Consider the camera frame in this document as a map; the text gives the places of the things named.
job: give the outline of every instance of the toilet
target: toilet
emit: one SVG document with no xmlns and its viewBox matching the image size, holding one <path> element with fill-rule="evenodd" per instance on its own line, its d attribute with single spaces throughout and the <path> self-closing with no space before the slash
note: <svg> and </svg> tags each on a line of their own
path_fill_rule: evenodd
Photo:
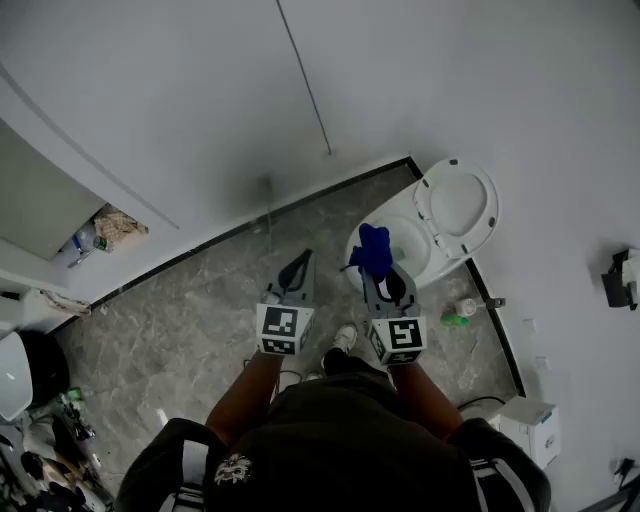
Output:
<svg viewBox="0 0 640 512">
<path fill-rule="evenodd" d="M 491 238 L 498 224 L 498 194 L 489 175 L 469 162 L 450 158 L 431 167 L 420 181 L 393 196 L 362 223 L 384 226 L 391 254 L 423 288 L 468 260 Z M 349 262 L 360 244 L 358 227 L 347 243 Z M 356 267 L 346 270 L 362 290 Z"/>
</svg>

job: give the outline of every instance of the printed graphic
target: printed graphic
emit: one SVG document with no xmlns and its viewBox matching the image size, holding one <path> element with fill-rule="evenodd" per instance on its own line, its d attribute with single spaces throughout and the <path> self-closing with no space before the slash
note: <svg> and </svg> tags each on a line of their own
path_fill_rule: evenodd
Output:
<svg viewBox="0 0 640 512">
<path fill-rule="evenodd" d="M 391 348 L 422 347 L 417 320 L 393 320 L 389 322 Z"/>
<path fill-rule="evenodd" d="M 418 359 L 420 352 L 420 350 L 416 350 L 413 352 L 398 352 L 391 354 L 389 359 L 387 359 L 387 364 L 412 363 Z"/>
<path fill-rule="evenodd" d="M 234 453 L 231 457 L 223 460 L 216 470 L 213 481 L 220 485 L 221 482 L 246 482 L 251 475 L 251 461 L 244 455 Z"/>
<path fill-rule="evenodd" d="M 265 352 L 272 354 L 295 354 L 296 346 L 293 341 L 262 340 Z"/>
<path fill-rule="evenodd" d="M 291 336 L 293 338 L 296 335 L 297 320 L 298 311 L 295 309 L 267 308 L 262 334 Z"/>
</svg>

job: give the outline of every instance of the white box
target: white box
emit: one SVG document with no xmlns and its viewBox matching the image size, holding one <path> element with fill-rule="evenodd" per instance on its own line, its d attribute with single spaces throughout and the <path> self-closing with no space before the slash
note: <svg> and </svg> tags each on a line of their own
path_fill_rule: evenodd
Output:
<svg viewBox="0 0 640 512">
<path fill-rule="evenodd" d="M 496 414 L 500 432 L 522 448 L 541 469 L 560 454 L 557 406 L 516 396 Z"/>
</svg>

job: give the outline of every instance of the black t-shirt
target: black t-shirt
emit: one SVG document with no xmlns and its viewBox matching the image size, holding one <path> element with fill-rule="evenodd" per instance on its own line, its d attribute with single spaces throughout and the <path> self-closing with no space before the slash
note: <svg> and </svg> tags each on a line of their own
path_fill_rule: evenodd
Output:
<svg viewBox="0 0 640 512">
<path fill-rule="evenodd" d="M 171 420 L 127 472 L 117 511 L 160 510 L 183 483 L 185 440 L 208 450 L 202 490 L 209 511 L 389 503 L 537 512 L 550 504 L 544 474 L 484 420 L 440 441 L 411 421 L 388 381 L 355 373 L 286 389 L 265 423 L 231 449 L 202 425 Z"/>
</svg>

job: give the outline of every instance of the bathroom floor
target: bathroom floor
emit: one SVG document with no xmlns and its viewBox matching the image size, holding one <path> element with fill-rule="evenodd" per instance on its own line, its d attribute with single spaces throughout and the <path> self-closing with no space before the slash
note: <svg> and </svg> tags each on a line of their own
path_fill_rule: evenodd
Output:
<svg viewBox="0 0 640 512">
<path fill-rule="evenodd" d="M 375 354 L 364 339 L 366 307 L 339 272 L 345 245 L 365 215 L 414 182 L 398 167 L 304 204 L 266 225 L 235 235 L 122 293 L 57 333 L 97 432 L 102 477 L 114 493 L 163 418 L 204 421 L 255 350 L 255 304 L 273 271 L 305 248 L 317 254 L 316 324 L 304 352 L 284 369 L 319 371 L 335 331 L 355 322 L 354 355 Z M 463 327 L 439 318 L 457 299 L 477 296 L 465 266 L 423 289 L 428 350 L 420 364 L 456 404 L 517 394 L 486 311 Z"/>
</svg>

